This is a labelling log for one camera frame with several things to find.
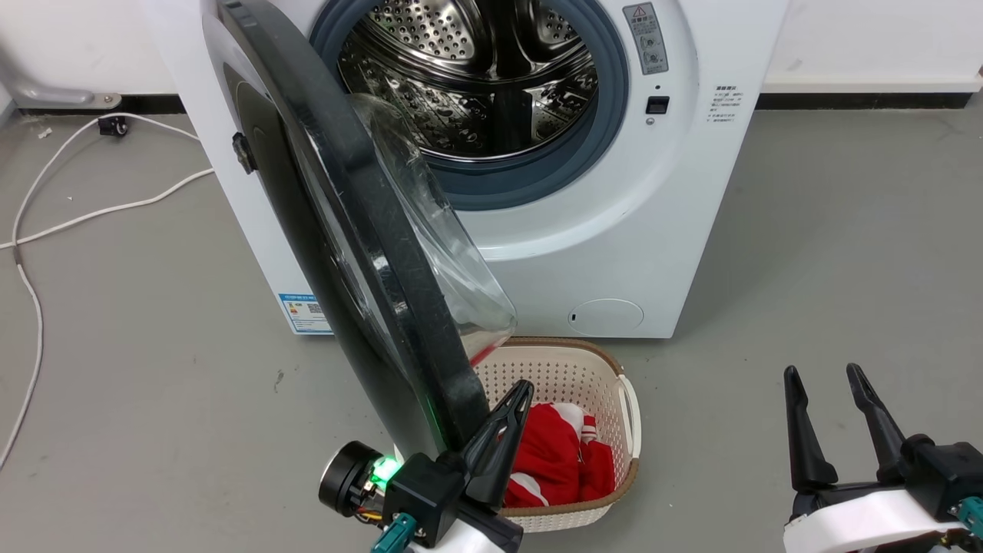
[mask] front-load washing machine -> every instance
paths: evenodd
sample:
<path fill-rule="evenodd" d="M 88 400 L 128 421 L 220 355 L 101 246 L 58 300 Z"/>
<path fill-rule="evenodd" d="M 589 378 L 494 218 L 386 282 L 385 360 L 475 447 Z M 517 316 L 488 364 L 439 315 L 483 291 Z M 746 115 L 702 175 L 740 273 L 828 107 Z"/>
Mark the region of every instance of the front-load washing machine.
<path fill-rule="evenodd" d="M 401 114 L 518 334 L 672 335 L 787 0 L 270 3 L 320 60 L 299 77 Z M 328 333 L 230 114 L 213 0 L 144 4 L 288 323 Z"/>

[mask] concrete floor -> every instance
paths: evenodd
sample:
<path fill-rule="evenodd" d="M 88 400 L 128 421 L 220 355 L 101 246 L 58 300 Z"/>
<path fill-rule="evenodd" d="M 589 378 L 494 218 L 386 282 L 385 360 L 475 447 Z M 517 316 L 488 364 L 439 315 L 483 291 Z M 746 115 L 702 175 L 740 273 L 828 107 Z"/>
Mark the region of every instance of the concrete floor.
<path fill-rule="evenodd" d="M 849 361 L 906 433 L 983 446 L 980 99 L 962 111 L 758 113 L 676 338 L 605 343 L 644 409 L 634 489 L 601 522 L 527 536 L 524 551 L 781 551 L 789 363 L 842 481 L 876 467 Z M 82 121 L 0 132 L 0 229 Z M 196 144 L 146 124 L 122 142 L 87 134 L 24 233 L 205 167 Z M 368 551 L 374 534 L 322 507 L 316 484 L 338 446 L 386 437 L 332 340 L 287 331 L 213 178 L 24 256 L 46 347 L 0 472 L 5 551 Z M 30 300 L 2 252 L 4 433 L 33 355 Z"/>

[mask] robotic arm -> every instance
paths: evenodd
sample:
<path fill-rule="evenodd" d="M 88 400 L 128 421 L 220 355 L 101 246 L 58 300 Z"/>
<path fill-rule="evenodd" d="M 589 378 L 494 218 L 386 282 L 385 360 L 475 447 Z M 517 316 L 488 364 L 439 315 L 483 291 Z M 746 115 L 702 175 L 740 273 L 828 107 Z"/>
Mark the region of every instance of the robotic arm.
<path fill-rule="evenodd" d="M 904 439 L 863 370 L 846 367 L 864 413 L 879 468 L 877 480 L 837 484 L 806 412 L 809 398 L 795 367 L 785 369 L 792 488 L 784 530 L 787 553 L 941 553 L 983 551 L 983 454 L 965 442 L 937 446 Z"/>

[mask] warning label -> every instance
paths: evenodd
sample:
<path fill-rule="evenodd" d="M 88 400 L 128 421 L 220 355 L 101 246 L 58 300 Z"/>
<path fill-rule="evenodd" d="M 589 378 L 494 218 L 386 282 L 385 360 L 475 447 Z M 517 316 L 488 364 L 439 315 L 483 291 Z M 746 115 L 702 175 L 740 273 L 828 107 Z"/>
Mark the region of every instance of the warning label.
<path fill-rule="evenodd" d="M 625 6 L 622 10 L 631 34 L 635 38 L 638 57 L 642 62 L 642 73 L 653 75 L 669 70 L 669 62 L 665 58 L 663 30 L 656 18 L 656 9 L 651 3 Z"/>
<path fill-rule="evenodd" d="M 279 294 L 280 302 L 290 320 L 290 326 L 299 335 L 334 334 L 318 301 L 310 294 Z"/>
<path fill-rule="evenodd" d="M 714 87 L 714 97 L 707 111 L 708 123 L 733 123 L 744 104 L 744 92 L 732 85 Z"/>

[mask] wire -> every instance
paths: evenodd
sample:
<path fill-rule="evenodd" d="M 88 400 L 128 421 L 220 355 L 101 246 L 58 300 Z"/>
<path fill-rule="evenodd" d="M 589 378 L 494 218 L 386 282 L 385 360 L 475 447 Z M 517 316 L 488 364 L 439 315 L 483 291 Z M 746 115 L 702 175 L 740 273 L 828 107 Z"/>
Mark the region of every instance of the wire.
<path fill-rule="evenodd" d="M 366 511 L 365 509 L 360 509 L 358 513 L 355 514 L 355 518 L 358 522 L 362 524 L 376 525 L 382 520 L 382 515 L 375 511 Z"/>
<path fill-rule="evenodd" d="M 37 386 L 37 376 L 41 372 L 41 355 L 44 352 L 44 318 L 41 317 L 41 302 L 37 299 L 37 292 L 34 291 L 34 287 L 30 285 L 28 274 L 24 272 L 24 264 L 18 263 L 17 271 L 21 274 L 21 280 L 24 281 L 24 286 L 30 292 L 30 299 L 34 302 L 34 315 L 37 317 L 37 356 L 34 358 L 34 370 L 30 374 L 28 393 L 24 402 L 21 403 L 21 412 L 17 415 L 17 421 L 14 423 L 14 431 L 10 433 L 10 438 L 7 439 L 7 446 L 3 449 L 3 455 L 0 455 L 0 470 L 7 463 L 7 457 L 14 449 L 14 442 L 17 441 L 17 436 L 21 433 L 21 426 L 24 425 L 24 417 L 28 414 L 28 405 L 34 396 L 34 387 Z"/>
<path fill-rule="evenodd" d="M 115 206 L 115 207 L 112 207 L 112 208 L 106 208 L 104 210 L 99 210 L 97 212 L 92 212 L 92 213 L 90 213 L 88 215 L 82 215 L 81 217 L 74 218 L 72 220 L 63 222 L 63 223 L 61 223 L 61 224 L 59 224 L 57 226 L 52 226 L 51 228 L 48 228 L 47 230 L 42 230 L 42 231 L 40 231 L 40 232 L 38 232 L 36 234 L 32 234 L 31 236 L 26 236 L 24 238 L 19 238 L 17 240 L 17 245 L 18 246 L 21 246 L 21 245 L 27 244 L 29 242 L 33 242 L 34 240 L 37 240 L 38 238 L 43 238 L 45 236 L 54 234 L 55 232 L 60 232 L 60 231 L 65 230 L 67 228 L 71 228 L 71 227 L 79 224 L 80 222 L 85 222 L 87 220 L 96 218 L 96 217 L 98 217 L 100 215 L 108 215 L 108 214 L 113 214 L 113 213 L 116 213 L 116 212 L 121 212 L 123 210 L 128 210 L 130 208 L 140 208 L 140 207 L 143 207 L 143 206 L 149 206 L 150 204 L 156 204 L 157 202 L 163 200 L 164 198 L 167 198 L 171 194 L 174 194 L 178 190 L 181 190 L 182 188 L 184 188 L 185 185 L 187 185 L 187 184 L 189 184 L 189 183 L 191 183 L 191 182 L 193 182 L 195 180 L 198 180 L 198 179 L 200 179 L 200 178 L 202 178 L 204 176 L 208 176 L 208 175 L 210 175 L 210 174 L 212 174 L 214 172 L 215 172 L 215 169 L 206 169 L 204 171 L 199 171 L 199 172 L 197 172 L 197 173 L 195 173 L 193 175 L 188 176 L 187 178 L 185 178 L 181 182 L 175 184 L 174 186 L 168 188 L 165 192 L 163 192 L 163 193 L 161 193 L 161 194 L 159 194 L 157 196 L 154 196 L 153 198 L 149 198 L 149 199 L 146 199 L 146 200 L 140 200 L 139 202 L 133 202 L 131 204 L 125 204 L 125 205 L 122 205 L 122 206 Z M 9 249 L 9 248 L 13 248 L 13 247 L 14 247 L 14 243 L 13 242 L 5 242 L 3 244 L 0 244 L 0 250 L 6 250 L 6 249 Z"/>
<path fill-rule="evenodd" d="M 40 375 L 41 372 L 41 359 L 44 354 L 44 317 L 41 312 L 41 302 L 37 298 L 37 292 L 36 290 L 34 290 L 34 286 L 30 284 L 28 273 L 24 268 L 24 259 L 21 257 L 18 246 L 20 246 L 21 244 L 32 242 L 34 240 L 37 240 L 38 238 L 43 238 L 44 236 L 48 236 L 49 234 L 54 234 L 55 232 L 65 230 L 66 228 L 70 228 L 81 222 L 87 221 L 92 218 L 96 218 L 100 215 L 106 215 L 114 212 L 128 210 L 130 208 L 138 208 L 141 206 L 148 206 L 150 204 L 155 204 L 163 200 L 164 198 L 167 198 L 171 194 L 174 194 L 188 183 L 214 172 L 214 169 L 206 169 L 204 171 L 199 171 L 185 178 L 181 182 L 175 184 L 171 188 L 167 189 L 164 193 L 155 196 L 153 198 L 150 198 L 148 200 L 133 202 L 131 204 L 126 204 L 123 206 L 116 206 L 113 208 L 99 210 L 97 212 L 93 212 L 91 214 L 83 215 L 81 217 L 74 218 L 70 221 L 63 222 L 57 226 L 53 226 L 51 228 L 48 228 L 47 230 L 43 230 L 41 232 L 28 236 L 27 238 L 18 239 L 17 234 L 18 231 L 21 229 L 21 219 L 24 217 L 24 212 L 28 208 L 30 198 L 34 195 L 34 191 L 37 189 L 37 186 L 40 184 L 41 179 L 44 178 L 44 174 L 51 167 L 51 164 L 55 162 L 55 159 L 57 159 L 58 156 L 61 155 L 61 153 L 68 147 L 68 145 L 71 144 L 72 141 L 74 141 L 85 129 L 88 129 L 89 127 L 97 124 L 100 119 L 105 119 L 108 117 L 121 117 L 121 116 L 130 117 L 132 119 L 137 119 L 140 121 L 145 121 L 152 125 L 156 125 L 163 129 L 176 132 L 178 134 L 184 135 L 188 138 L 200 142 L 197 136 L 193 135 L 192 133 L 189 133 L 188 131 L 179 129 L 177 127 L 172 127 L 170 125 L 166 125 L 159 121 L 154 121 L 153 119 L 149 119 L 141 115 L 135 115 L 133 113 L 109 113 L 106 115 L 100 115 L 99 117 L 96 117 L 95 119 L 92 119 L 91 121 L 83 125 L 81 129 L 79 129 L 78 131 L 75 132 L 75 134 L 69 137 L 69 139 L 65 141 L 64 144 L 61 145 L 61 148 L 59 148 L 58 151 L 55 152 L 55 155 L 53 155 L 51 159 L 49 159 L 48 162 L 44 164 L 44 167 L 41 169 L 41 172 L 37 174 L 37 178 L 35 178 L 34 182 L 31 183 L 30 188 L 28 189 L 28 193 L 24 196 L 24 200 L 21 202 L 21 207 L 17 210 L 17 215 L 14 217 L 14 228 L 11 231 L 11 240 L 6 244 L 0 244 L 0 250 L 5 250 L 8 248 L 14 249 L 14 261 L 17 264 L 17 270 L 21 274 L 21 280 L 24 281 L 24 286 L 28 289 L 28 292 L 30 293 L 30 299 L 34 303 L 34 315 L 37 318 L 37 355 L 34 358 L 34 370 L 31 372 L 30 375 L 30 383 L 28 384 L 28 391 L 25 394 L 24 402 L 21 404 L 21 412 L 18 414 L 17 421 L 14 423 L 14 429 L 10 433 L 10 438 L 8 438 L 7 440 L 7 445 L 4 447 L 3 453 L 0 454 L 0 470 L 3 470 L 4 465 L 7 463 L 7 458 L 10 456 L 11 451 L 14 449 L 14 443 L 17 442 L 17 437 L 21 434 L 21 428 L 24 426 L 24 419 L 28 414 L 30 401 L 34 397 L 34 388 L 36 388 L 37 386 L 37 377 Z"/>

